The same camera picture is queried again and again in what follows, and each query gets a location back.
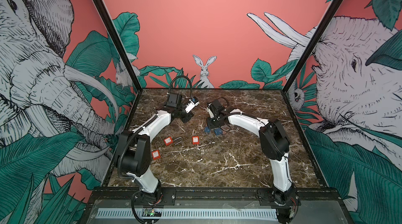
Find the elephant eye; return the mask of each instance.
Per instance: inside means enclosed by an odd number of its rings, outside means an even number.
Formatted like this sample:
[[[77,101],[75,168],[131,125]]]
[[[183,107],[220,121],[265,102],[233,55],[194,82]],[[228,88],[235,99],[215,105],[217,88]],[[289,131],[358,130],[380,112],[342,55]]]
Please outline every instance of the elephant eye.
[[[351,63],[351,66],[352,66],[354,72],[356,72],[356,64],[357,64],[357,62],[356,62],[356,60],[354,59],[354,60],[352,61],[352,63]]]
[[[15,11],[18,9],[17,4],[13,0],[7,0],[7,2],[8,2],[8,5],[11,7],[11,9],[15,13]]]

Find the rabbit illustration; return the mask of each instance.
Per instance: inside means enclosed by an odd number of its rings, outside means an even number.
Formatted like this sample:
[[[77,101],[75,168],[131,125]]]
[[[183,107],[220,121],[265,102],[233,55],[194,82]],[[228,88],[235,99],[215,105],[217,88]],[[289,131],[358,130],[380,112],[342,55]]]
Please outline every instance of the rabbit illustration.
[[[204,83],[200,86],[200,88],[214,88],[214,86],[211,84],[211,82],[208,79],[209,76],[209,71],[208,71],[208,66],[212,64],[216,60],[216,56],[212,56],[208,59],[207,63],[204,65],[203,61],[201,58],[198,56],[193,55],[195,63],[199,66],[201,66],[201,74],[200,74],[200,83]]]

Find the rabbit ear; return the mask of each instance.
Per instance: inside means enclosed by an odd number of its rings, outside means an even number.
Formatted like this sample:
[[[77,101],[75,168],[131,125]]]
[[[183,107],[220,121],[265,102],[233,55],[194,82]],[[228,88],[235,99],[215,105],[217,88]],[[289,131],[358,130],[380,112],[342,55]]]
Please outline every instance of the rabbit ear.
[[[207,63],[205,64],[205,66],[209,66],[210,64],[212,64],[214,61],[216,60],[216,56],[212,56],[208,59]]]
[[[204,66],[204,63],[202,62],[201,58],[199,58],[198,56],[193,55],[193,58],[195,60],[195,63],[201,67]]]

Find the marble tabletop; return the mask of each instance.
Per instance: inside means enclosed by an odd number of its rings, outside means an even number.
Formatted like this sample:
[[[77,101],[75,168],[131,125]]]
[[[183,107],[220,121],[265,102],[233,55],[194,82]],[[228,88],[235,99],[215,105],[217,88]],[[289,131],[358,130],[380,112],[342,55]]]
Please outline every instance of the marble tabletop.
[[[153,108],[166,100],[164,89],[145,89],[131,123],[134,129],[152,116]],[[190,96],[189,90],[174,90]],[[279,119],[290,138],[289,169],[297,187],[319,187],[311,161],[300,140],[280,91],[269,90],[194,90],[200,104],[192,119],[183,123],[175,119],[162,129],[151,143],[161,158],[152,160],[151,170],[165,187],[272,187],[273,175],[269,159],[261,151],[259,137],[237,126],[226,126],[223,135],[204,133],[206,103],[223,96],[231,106],[266,119]],[[183,141],[165,146],[167,137]],[[199,137],[199,145],[192,144]],[[113,169],[108,186],[136,186],[131,180],[120,179]]]

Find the blue object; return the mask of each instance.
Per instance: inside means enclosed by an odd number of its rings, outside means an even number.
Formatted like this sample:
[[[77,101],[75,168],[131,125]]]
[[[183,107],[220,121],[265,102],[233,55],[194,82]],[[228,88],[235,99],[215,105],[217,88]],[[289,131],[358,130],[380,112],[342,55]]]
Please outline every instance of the blue object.
[[[205,132],[206,134],[210,134],[210,133],[211,133],[211,129],[209,129],[208,126],[205,126],[204,132]]]
[[[224,133],[224,131],[222,131],[221,128],[216,128],[216,129],[214,129],[214,132],[215,132],[215,135],[216,135],[216,136],[221,135],[221,134]]]

